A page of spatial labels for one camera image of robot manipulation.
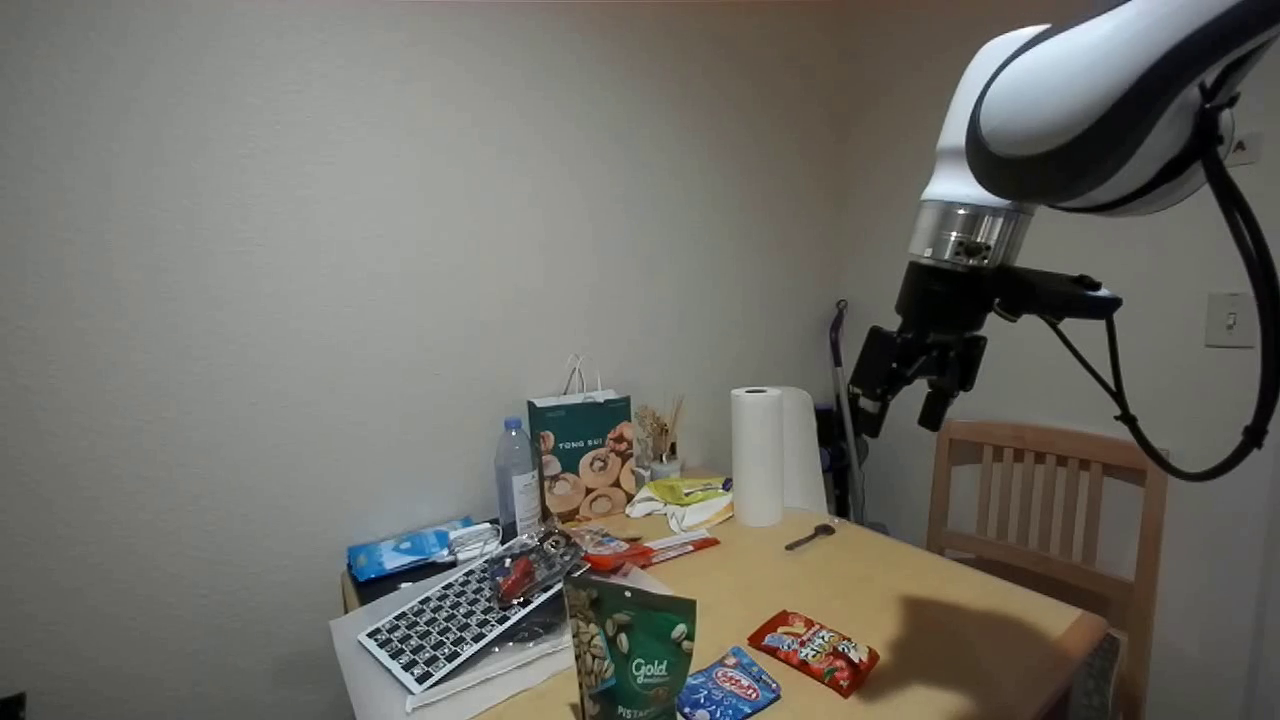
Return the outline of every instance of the green snack bag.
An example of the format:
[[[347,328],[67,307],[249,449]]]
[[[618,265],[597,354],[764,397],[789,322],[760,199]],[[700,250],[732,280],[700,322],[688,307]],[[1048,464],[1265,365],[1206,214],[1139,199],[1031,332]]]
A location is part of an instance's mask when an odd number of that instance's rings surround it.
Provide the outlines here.
[[[564,588],[579,720],[672,720],[688,682],[697,601],[571,576]]]

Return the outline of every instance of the wooden chair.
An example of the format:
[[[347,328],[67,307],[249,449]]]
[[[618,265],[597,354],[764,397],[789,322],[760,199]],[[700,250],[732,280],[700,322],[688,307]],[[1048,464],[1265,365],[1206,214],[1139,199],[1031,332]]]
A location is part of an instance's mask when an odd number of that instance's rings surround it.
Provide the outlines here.
[[[1099,570],[1107,484],[1135,493],[1130,576]],[[1139,715],[1148,689],[1162,534],[1165,473],[1134,441],[998,421],[935,436],[929,549],[1105,617],[1125,637],[1125,715]]]

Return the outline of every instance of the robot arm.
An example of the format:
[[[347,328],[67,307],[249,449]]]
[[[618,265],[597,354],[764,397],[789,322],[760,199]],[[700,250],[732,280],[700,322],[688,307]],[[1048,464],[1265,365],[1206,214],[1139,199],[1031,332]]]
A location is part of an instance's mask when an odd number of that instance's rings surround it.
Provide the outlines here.
[[[911,382],[929,382],[919,424],[941,430],[978,382],[990,314],[1107,322],[1122,296],[1097,280],[1018,268],[1031,214],[1117,215],[1190,199],[1206,187],[1210,125],[1220,143],[1220,103],[1276,38],[1276,0],[1130,0],[1073,28],[983,45],[941,129],[901,328],[873,328],[850,382],[862,430],[879,436]]]

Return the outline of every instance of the wooden table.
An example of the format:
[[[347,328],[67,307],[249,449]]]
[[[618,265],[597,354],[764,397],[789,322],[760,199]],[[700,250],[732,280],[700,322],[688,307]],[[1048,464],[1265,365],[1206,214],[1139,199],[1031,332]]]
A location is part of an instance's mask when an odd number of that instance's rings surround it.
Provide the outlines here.
[[[776,529],[722,524],[722,549],[654,570],[697,608],[697,669],[747,647],[776,608],[796,608],[879,647],[876,678],[854,698],[767,660],[783,701],[764,715],[1048,715],[1105,640],[1105,621],[1018,583],[981,576],[867,529],[783,552],[826,517]],[[496,704],[496,720],[556,715],[576,701],[571,669]]]

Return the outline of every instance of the blue package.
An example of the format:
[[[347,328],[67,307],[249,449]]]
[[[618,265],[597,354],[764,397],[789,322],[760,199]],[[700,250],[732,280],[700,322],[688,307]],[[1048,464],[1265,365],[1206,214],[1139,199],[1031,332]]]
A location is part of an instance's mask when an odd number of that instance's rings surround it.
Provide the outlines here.
[[[752,660],[752,652],[732,647],[683,682],[680,720],[747,720],[776,701],[776,682]]]
[[[395,576],[395,572],[410,572],[421,564],[454,564],[449,534],[473,529],[473,524],[476,524],[473,517],[454,517],[454,521],[423,524],[414,534],[354,545],[347,549],[354,580],[369,583],[369,580]]]

